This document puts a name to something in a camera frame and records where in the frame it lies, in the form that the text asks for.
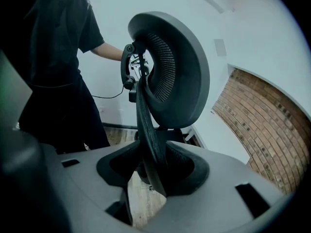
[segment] shirt sleeve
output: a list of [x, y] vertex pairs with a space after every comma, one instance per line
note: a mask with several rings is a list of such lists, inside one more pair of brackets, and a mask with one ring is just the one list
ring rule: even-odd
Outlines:
[[91, 6], [87, 10], [86, 22], [83, 26], [79, 41], [79, 49], [85, 53], [104, 43]]

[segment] person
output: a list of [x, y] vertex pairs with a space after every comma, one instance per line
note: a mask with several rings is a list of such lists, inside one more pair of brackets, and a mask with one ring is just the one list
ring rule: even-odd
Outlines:
[[[85, 144], [91, 150], [109, 146], [78, 69], [77, 52], [121, 61], [122, 51], [104, 42], [88, 0], [35, 0], [30, 7], [18, 33], [3, 45], [33, 90], [19, 119], [20, 128], [53, 145], [58, 153], [85, 151]], [[15, 38], [19, 38], [18, 56]]]

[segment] chair backrest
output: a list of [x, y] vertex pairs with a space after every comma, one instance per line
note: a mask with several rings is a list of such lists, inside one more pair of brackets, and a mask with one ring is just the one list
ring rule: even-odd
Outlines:
[[200, 116], [208, 97], [209, 68], [195, 35], [178, 19], [162, 12], [134, 16], [128, 31], [146, 45], [154, 61], [145, 98], [156, 122], [183, 128]]

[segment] forearm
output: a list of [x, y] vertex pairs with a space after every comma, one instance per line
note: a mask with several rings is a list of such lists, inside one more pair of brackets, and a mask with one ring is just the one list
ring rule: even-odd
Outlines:
[[121, 61], [123, 51], [109, 45], [108, 43], [103, 43], [94, 48], [92, 53], [109, 60]]

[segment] gray plastic surface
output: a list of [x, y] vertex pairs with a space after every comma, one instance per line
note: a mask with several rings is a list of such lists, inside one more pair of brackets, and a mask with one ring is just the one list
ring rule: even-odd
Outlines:
[[[104, 212], [113, 202], [119, 201], [122, 189], [109, 186], [96, 171], [100, 158], [130, 143], [65, 155], [56, 155], [52, 147], [45, 145], [48, 170], [67, 209], [73, 232], [138, 232]], [[273, 184], [242, 162], [199, 147], [173, 143], [208, 161], [209, 177], [191, 195], [168, 197], [164, 207], [143, 231], [218, 233], [254, 222], [235, 189], [241, 183], [252, 184], [271, 206], [282, 198], [281, 192]], [[80, 163], [63, 168], [61, 161], [71, 159]]]

